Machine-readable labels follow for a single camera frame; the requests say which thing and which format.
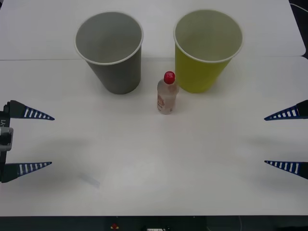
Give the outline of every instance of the plastic bottle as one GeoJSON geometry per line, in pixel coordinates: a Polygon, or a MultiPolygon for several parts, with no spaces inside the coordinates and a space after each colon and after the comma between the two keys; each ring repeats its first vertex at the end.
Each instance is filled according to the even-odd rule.
{"type": "Polygon", "coordinates": [[[170,114],[175,106],[175,99],[179,87],[175,82],[175,74],[172,71],[165,73],[164,79],[157,85],[157,109],[162,114],[170,114]]]}

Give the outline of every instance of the red bottle cap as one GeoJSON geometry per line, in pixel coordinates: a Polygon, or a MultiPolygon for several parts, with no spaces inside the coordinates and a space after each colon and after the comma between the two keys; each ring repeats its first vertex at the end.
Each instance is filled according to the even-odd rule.
{"type": "Polygon", "coordinates": [[[164,76],[164,82],[167,84],[173,84],[175,81],[175,74],[172,71],[167,71],[164,76]]]}

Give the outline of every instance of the cable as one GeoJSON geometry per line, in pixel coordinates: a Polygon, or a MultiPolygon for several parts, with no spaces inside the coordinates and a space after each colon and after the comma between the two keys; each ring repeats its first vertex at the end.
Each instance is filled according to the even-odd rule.
{"type": "Polygon", "coordinates": [[[300,6],[295,5],[293,3],[290,3],[290,5],[296,6],[297,8],[302,9],[303,11],[306,11],[308,13],[308,10],[304,9],[303,7],[300,7],[300,6]]]}

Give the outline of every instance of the white table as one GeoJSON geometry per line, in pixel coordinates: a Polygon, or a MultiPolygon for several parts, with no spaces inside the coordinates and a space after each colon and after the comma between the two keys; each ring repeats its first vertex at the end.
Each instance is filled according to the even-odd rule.
{"type": "Polygon", "coordinates": [[[79,25],[110,10],[140,21],[144,57],[174,57],[176,21],[202,8],[224,11],[240,23],[246,56],[305,53],[288,0],[6,0],[0,11],[0,60],[80,59],[73,46],[79,25]]]}
{"type": "Polygon", "coordinates": [[[0,216],[308,215],[308,181],[263,162],[308,161],[307,121],[263,120],[308,99],[308,61],[239,55],[161,115],[156,86],[173,66],[143,59],[121,96],[83,60],[1,61],[0,105],[56,120],[11,121],[7,162],[53,164],[1,184],[0,216]]]}

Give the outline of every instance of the yellow paper cup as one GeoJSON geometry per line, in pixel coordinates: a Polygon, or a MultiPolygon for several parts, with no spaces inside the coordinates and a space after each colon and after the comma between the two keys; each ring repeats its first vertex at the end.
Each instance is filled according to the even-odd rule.
{"type": "Polygon", "coordinates": [[[239,24],[215,10],[185,15],[175,25],[173,37],[177,82],[191,93],[208,90],[244,41],[239,24]]]}

